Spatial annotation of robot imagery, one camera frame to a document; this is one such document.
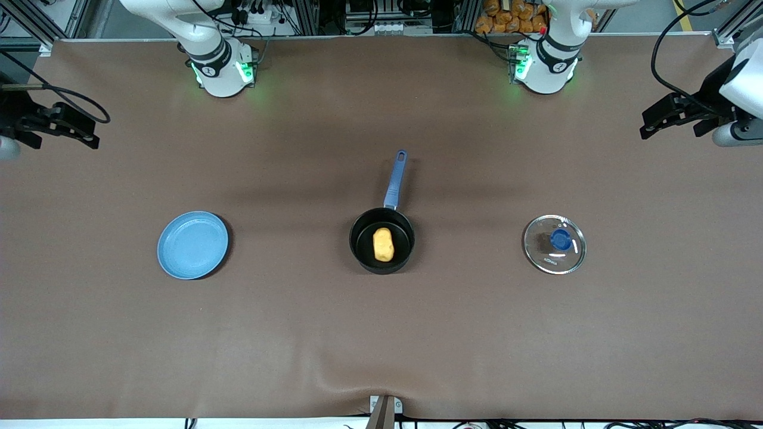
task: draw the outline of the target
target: green led light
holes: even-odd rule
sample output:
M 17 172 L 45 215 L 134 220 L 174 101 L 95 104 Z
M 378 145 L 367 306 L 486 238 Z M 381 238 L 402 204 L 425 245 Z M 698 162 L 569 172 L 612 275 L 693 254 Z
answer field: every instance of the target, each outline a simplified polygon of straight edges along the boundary
M 239 74 L 241 75 L 241 79 L 243 79 L 244 82 L 252 82 L 252 65 L 250 63 L 239 63 L 236 61 L 236 68 L 239 71 Z
M 196 69 L 196 65 L 194 63 L 191 63 L 191 68 L 193 69 L 193 73 L 196 75 L 196 82 L 198 82 L 199 85 L 202 85 L 201 76 L 198 74 L 198 69 Z
M 572 75 L 575 72 L 575 66 L 578 65 L 578 60 L 575 59 L 575 61 L 572 62 L 572 65 L 570 65 L 570 73 L 567 75 L 567 80 L 572 79 Z
M 517 79 L 524 79 L 527 77 L 527 71 L 530 70 L 530 66 L 533 65 L 533 58 L 530 55 L 525 56 L 525 59 L 517 65 L 517 73 L 514 75 Z

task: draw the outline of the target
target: black cable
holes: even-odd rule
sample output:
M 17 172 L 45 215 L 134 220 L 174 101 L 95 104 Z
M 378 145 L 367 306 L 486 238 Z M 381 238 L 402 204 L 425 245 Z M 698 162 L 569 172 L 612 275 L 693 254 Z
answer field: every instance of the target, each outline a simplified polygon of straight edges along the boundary
M 398 0 L 398 10 L 410 16 L 411 18 L 425 18 L 432 14 L 432 5 L 430 3 L 430 6 L 426 9 L 426 11 L 411 11 L 403 7 L 403 0 Z
M 483 34 L 483 37 L 480 37 L 479 34 L 475 33 L 474 31 L 469 31 L 469 30 L 461 30 L 461 31 L 458 32 L 458 34 L 461 34 L 461 33 L 469 34 L 473 38 L 481 41 L 483 44 L 488 45 L 488 47 L 490 47 L 490 50 L 493 51 L 495 56 L 497 56 L 501 60 L 505 61 L 506 63 L 510 63 L 511 62 L 511 60 L 509 60 L 509 58 L 507 58 L 506 56 L 501 55 L 501 52 L 499 51 L 499 50 L 506 50 L 506 49 L 508 49 L 509 45 L 506 45 L 506 44 L 497 44 L 495 42 L 491 42 L 490 41 L 490 37 L 488 37 L 487 34 Z M 533 39 L 531 37 L 528 37 L 526 34 L 520 33 L 519 31 L 512 31 L 512 33 L 521 34 L 521 35 L 529 38 L 530 40 L 537 42 L 537 40 L 535 40 L 535 39 Z
M 226 26 L 228 28 L 233 28 L 234 30 L 244 30 L 244 31 L 251 31 L 253 33 L 257 33 L 257 36 L 262 38 L 262 33 L 260 33 L 259 31 L 255 30 L 254 28 L 239 27 L 237 25 L 228 24 L 227 22 L 225 22 L 225 21 L 223 21 L 223 20 L 213 16 L 209 12 L 205 11 L 204 8 L 202 8 L 202 6 L 200 4 L 198 4 L 198 2 L 196 0 L 191 0 L 191 1 L 193 2 L 194 5 L 196 5 L 196 7 L 198 8 L 199 11 L 201 11 L 201 13 L 203 13 L 204 15 L 207 15 L 212 21 L 215 21 L 215 22 L 217 22 L 219 24 L 222 24 L 222 25 L 224 25 L 224 26 Z
M 363 28 L 362 31 L 359 33 L 353 33 L 352 31 L 347 31 L 347 34 L 350 36 L 360 36 L 362 34 L 367 33 L 369 30 L 371 30 L 374 27 L 374 24 L 376 24 L 376 18 L 379 16 L 379 5 L 376 4 L 376 0 L 369 0 L 371 2 L 371 8 L 369 9 L 369 22 L 365 25 L 365 28 Z
M 0 19 L 0 25 L 2 26 L 2 29 L 0 30 L 0 34 L 5 33 L 5 31 L 8 29 L 8 25 L 11 25 L 11 21 L 13 21 L 13 18 L 11 18 L 10 15 L 6 14 L 3 11 L 2 19 Z
M 673 3 L 675 3 L 676 8 L 681 9 L 682 12 L 686 12 L 686 15 L 689 15 L 689 16 L 706 16 L 715 12 L 713 9 L 710 9 L 709 11 L 705 11 L 705 12 L 689 12 L 678 0 L 673 0 Z
M 530 37 L 528 34 L 525 34 L 525 33 L 521 32 L 521 31 L 512 31 L 512 33 L 514 33 L 514 34 L 519 34 L 519 35 L 521 35 L 521 36 L 524 36 L 525 38 L 527 38 L 527 39 L 530 39 L 530 40 L 532 40 L 533 42 L 538 42 L 538 41 L 540 41 L 540 39 L 533 39 L 533 38 L 532 38 L 532 37 Z
M 294 34 L 297 36 L 301 36 L 302 32 L 299 31 L 299 26 L 294 23 L 294 20 L 291 19 L 291 14 L 286 13 L 286 7 L 284 5 L 284 2 L 282 0 L 277 2 L 278 8 L 281 10 L 281 15 L 284 16 L 286 21 L 288 21 L 289 25 L 291 26 L 291 29 L 294 31 Z
M 676 85 L 673 85 L 672 83 L 668 82 L 667 80 L 663 79 L 662 76 L 657 72 L 657 52 L 659 52 L 660 45 L 662 44 L 662 40 L 665 39 L 665 36 L 668 34 L 671 28 L 673 28 L 674 25 L 676 25 L 683 17 L 687 16 L 688 13 L 691 13 L 693 11 L 696 11 L 698 8 L 701 8 L 703 6 L 707 6 L 710 3 L 717 2 L 718 0 L 703 0 L 702 2 L 699 2 L 697 5 L 690 7 L 687 9 L 686 12 L 680 13 L 677 17 L 673 18 L 673 21 L 670 21 L 670 24 L 668 24 L 667 27 L 660 33 L 659 37 L 657 37 L 657 41 L 655 42 L 655 47 L 652 50 L 652 61 L 651 61 L 651 68 L 652 68 L 652 76 L 655 77 L 657 82 L 660 82 L 665 88 L 670 89 L 673 92 L 677 92 L 678 94 L 683 95 L 689 102 L 693 102 L 694 104 L 700 106 L 704 111 L 711 113 L 713 115 L 718 116 L 724 116 L 723 113 L 717 111 L 714 108 L 711 108 L 709 105 L 706 105 L 703 102 L 700 102 L 695 97 L 693 97 L 688 92 L 684 91 L 681 88 L 678 88 Z
M 2 56 L 4 56 L 4 57 L 8 58 L 10 61 L 13 61 L 14 63 L 16 63 L 17 66 L 21 67 L 22 69 L 24 69 L 24 71 L 26 71 L 30 75 L 34 76 L 37 80 L 39 80 L 43 84 L 43 89 L 49 89 L 50 91 L 55 92 L 59 97 L 61 97 L 61 99 L 63 101 L 69 103 L 74 110 L 76 110 L 79 113 L 85 115 L 88 119 L 90 119 L 92 121 L 95 121 L 95 122 L 100 122 L 101 124 L 108 124 L 109 122 L 111 122 L 111 116 L 108 114 L 106 109 L 104 109 L 103 106 L 101 106 L 99 103 L 97 103 L 92 98 L 89 98 L 86 95 L 80 94 L 79 92 L 73 91 L 71 89 L 66 89 L 66 88 L 61 88 L 60 86 L 51 85 L 50 82 L 45 80 L 44 77 L 40 76 L 39 74 L 37 74 L 37 72 L 35 72 L 31 68 L 27 67 L 26 64 L 24 64 L 21 61 L 17 60 L 14 56 L 12 56 L 7 51 L 0 50 L 0 54 L 2 54 Z M 74 97 L 80 98 L 81 100 L 84 100 L 84 101 L 90 103 L 91 105 L 93 105 L 95 108 L 97 108 L 103 114 L 104 118 L 100 119 L 100 118 L 97 118 L 97 117 L 91 115 L 89 112 L 87 112 L 85 109 L 79 107 L 79 105 L 77 105 L 77 103 L 72 101 L 71 98 L 67 97 L 64 94 L 72 95 Z

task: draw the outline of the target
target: orange package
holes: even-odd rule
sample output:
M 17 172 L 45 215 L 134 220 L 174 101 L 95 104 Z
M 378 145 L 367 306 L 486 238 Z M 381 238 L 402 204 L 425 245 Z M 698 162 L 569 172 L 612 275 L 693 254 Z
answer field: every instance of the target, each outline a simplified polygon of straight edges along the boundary
M 596 28 L 596 24 L 597 24 L 596 12 L 594 11 L 594 9 L 586 9 L 586 12 L 588 13 L 588 16 L 591 17 L 591 25 L 593 25 L 593 27 Z
M 520 31 L 522 33 L 532 33 L 533 32 L 533 23 L 526 20 L 520 21 Z
M 509 11 L 500 11 L 498 15 L 495 15 L 495 23 L 506 25 L 511 22 L 514 17 L 511 16 Z
M 482 3 L 482 8 L 488 16 L 495 16 L 495 14 L 501 11 L 501 5 L 498 3 L 498 0 L 485 0 Z
M 540 33 L 543 28 L 546 28 L 546 18 L 543 15 L 537 15 L 531 22 L 533 23 L 533 33 Z
M 527 9 L 527 5 L 525 5 L 524 0 L 511 0 L 511 14 L 515 17 L 519 16 L 525 9 Z
M 512 31 L 518 31 L 520 29 L 520 19 L 514 18 L 506 24 L 506 32 L 511 33 Z
M 517 14 L 517 16 L 519 17 L 519 19 L 529 21 L 533 17 L 534 13 L 535 13 L 535 6 L 529 3 L 525 3 L 524 8 L 519 14 Z
M 477 18 L 477 24 L 475 24 L 475 31 L 479 34 L 487 34 L 493 29 L 493 18 L 482 15 Z

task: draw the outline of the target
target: cable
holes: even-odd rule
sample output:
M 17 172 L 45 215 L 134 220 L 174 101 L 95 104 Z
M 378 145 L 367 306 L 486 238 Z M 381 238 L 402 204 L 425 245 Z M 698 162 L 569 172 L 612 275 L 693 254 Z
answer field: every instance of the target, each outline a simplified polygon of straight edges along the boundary
M 374 25 L 376 24 L 376 19 L 379 16 L 379 6 L 376 3 L 376 0 L 369 0 L 371 2 L 371 8 L 369 8 L 369 22 L 365 25 L 365 27 L 362 29 L 362 31 L 358 33 L 353 33 L 352 31 L 348 31 L 344 26 L 341 25 L 340 19 L 342 17 L 342 12 L 339 10 L 339 13 L 337 14 L 337 5 L 341 4 L 344 5 L 344 2 L 342 0 L 339 0 L 338 2 L 334 3 L 334 11 L 332 13 L 333 15 L 333 22 L 336 25 L 337 28 L 342 32 L 342 34 L 349 35 L 349 36 L 360 36 L 362 34 L 367 33 L 369 30 L 371 30 Z
M 257 60 L 257 65 L 262 64 L 263 61 L 265 61 L 265 53 L 268 52 L 268 46 L 270 46 L 270 39 L 275 36 L 275 28 L 273 28 L 273 35 L 268 37 L 268 40 L 265 41 L 265 47 L 262 49 L 262 55 L 259 56 L 259 59 Z
M 668 24 L 668 26 L 665 27 L 662 33 L 660 33 L 659 37 L 657 37 L 657 41 L 655 42 L 655 47 L 652 50 L 652 61 L 650 63 L 650 66 L 652 68 L 652 76 L 654 76 L 657 82 L 660 82 L 665 88 L 683 95 L 689 102 L 693 102 L 694 104 L 700 106 L 707 113 L 711 113 L 713 115 L 718 115 L 718 116 L 724 116 L 723 113 L 717 111 L 714 108 L 711 108 L 709 105 L 706 105 L 703 102 L 700 102 L 688 92 L 684 91 L 681 88 L 678 88 L 676 85 L 673 85 L 672 83 L 663 79 L 662 76 L 660 76 L 660 74 L 657 72 L 657 66 L 656 66 L 657 53 L 659 52 L 660 45 L 662 44 L 662 40 L 665 39 L 665 36 L 668 34 L 670 29 L 673 28 L 674 25 L 676 25 L 683 17 L 687 16 L 689 13 L 696 11 L 698 8 L 701 8 L 703 6 L 709 5 L 710 3 L 717 2 L 717 1 L 718 0 L 703 0 L 702 2 L 699 2 L 698 4 L 696 4 L 695 6 L 692 6 L 689 9 L 687 9 L 686 12 L 681 12 L 677 17 L 673 18 L 673 21 L 670 21 L 670 24 Z
M 3 12 L 2 19 L 0 19 L 0 26 L 2 26 L 2 29 L 0 29 L 0 34 L 5 33 L 5 31 L 8 29 L 8 25 L 11 25 L 11 21 L 13 21 L 13 18 Z
M 22 69 L 24 69 L 24 71 L 26 71 L 30 75 L 34 76 L 37 80 L 39 80 L 43 84 L 43 89 L 49 89 L 50 91 L 55 92 L 59 97 L 61 97 L 61 99 L 63 101 L 69 103 L 72 106 L 72 108 L 74 108 L 74 110 L 76 110 L 79 113 L 85 115 L 88 119 L 90 119 L 92 121 L 95 121 L 95 122 L 100 122 L 101 124 L 108 124 L 109 122 L 111 122 L 111 116 L 108 114 L 106 109 L 104 109 L 103 106 L 101 106 L 99 103 L 97 103 L 92 98 L 89 98 L 88 96 L 80 94 L 79 92 L 73 91 L 71 89 L 66 89 L 66 88 L 61 88 L 60 86 L 51 85 L 50 82 L 45 80 L 44 77 L 40 76 L 39 74 L 37 74 L 37 72 L 35 72 L 31 68 L 27 67 L 26 64 L 24 64 L 21 61 L 17 60 L 14 56 L 12 56 L 7 51 L 0 50 L 0 54 L 2 54 L 2 56 L 4 56 L 4 57 L 8 58 L 10 61 L 13 61 L 14 63 L 16 63 L 17 66 L 21 67 Z M 104 118 L 100 119 L 100 118 L 97 118 L 97 117 L 91 115 L 85 109 L 79 107 L 79 105 L 77 105 L 75 102 L 73 102 L 71 98 L 67 97 L 64 94 L 72 95 L 72 96 L 74 96 L 76 98 L 80 98 L 81 100 L 84 100 L 84 101 L 90 103 L 91 105 L 93 105 L 95 108 L 97 108 L 103 114 Z
M 536 39 L 533 39 L 533 38 L 527 36 L 524 33 L 520 33 L 519 31 L 512 31 L 512 33 L 521 34 L 521 35 L 523 35 L 523 36 L 527 37 L 528 39 L 530 39 L 532 41 L 535 41 L 535 42 L 538 41 Z M 490 41 L 490 37 L 488 37 L 487 34 L 483 34 L 483 37 L 480 37 L 479 34 L 475 33 L 474 31 L 470 31 L 470 30 L 461 30 L 461 31 L 458 31 L 457 34 L 468 34 L 468 35 L 472 36 L 473 38 L 481 41 L 483 44 L 488 45 L 488 47 L 490 47 L 490 50 L 493 51 L 495 56 L 497 56 L 501 60 L 505 61 L 506 63 L 510 63 L 511 62 L 507 57 L 501 55 L 501 52 L 499 51 L 499 50 L 506 50 L 506 49 L 508 49 L 509 45 L 506 45 L 506 44 L 496 44 L 496 43 Z
M 255 30 L 254 28 L 239 27 L 237 25 L 228 24 L 227 22 L 225 22 L 225 21 L 223 21 L 223 20 L 213 16 L 209 12 L 205 11 L 204 8 L 202 8 L 202 6 L 200 4 L 198 4 L 198 2 L 196 0 L 191 0 L 191 1 L 193 2 L 194 5 L 196 5 L 196 7 L 198 8 L 199 11 L 201 11 L 204 15 L 207 15 L 212 21 L 215 21 L 215 22 L 217 22 L 219 24 L 222 24 L 222 25 L 224 25 L 224 26 L 226 26 L 228 28 L 233 28 L 234 30 L 252 31 L 253 33 L 257 33 L 258 37 L 262 38 L 262 33 L 260 33 L 259 31 Z
M 430 3 L 426 11 L 411 11 L 409 9 L 403 8 L 403 0 L 398 0 L 398 10 L 410 16 L 411 18 L 425 18 L 432 14 L 432 5 Z
M 278 1 L 277 3 L 278 9 L 281 10 L 281 15 L 288 21 L 289 25 L 291 25 L 291 29 L 294 31 L 294 34 L 297 36 L 301 36 L 302 32 L 299 31 L 299 26 L 294 23 L 294 20 L 291 18 L 291 13 L 286 13 L 286 6 L 284 5 L 284 2 L 282 0 Z
M 705 11 L 705 12 L 689 12 L 678 0 L 673 0 L 673 3 L 675 3 L 676 8 L 681 9 L 682 12 L 686 12 L 686 15 L 689 15 L 689 16 L 706 16 L 715 12 L 714 10 L 715 8 L 711 8 L 709 11 Z

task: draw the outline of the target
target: blue lid knob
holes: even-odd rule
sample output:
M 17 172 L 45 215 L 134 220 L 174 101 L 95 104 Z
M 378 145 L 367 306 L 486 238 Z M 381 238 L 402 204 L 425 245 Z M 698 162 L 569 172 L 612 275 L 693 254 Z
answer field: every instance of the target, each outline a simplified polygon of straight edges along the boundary
M 572 246 L 570 233 L 561 228 L 554 230 L 554 232 L 551 233 L 551 245 L 557 250 L 561 250 L 562 252 L 566 251 Z

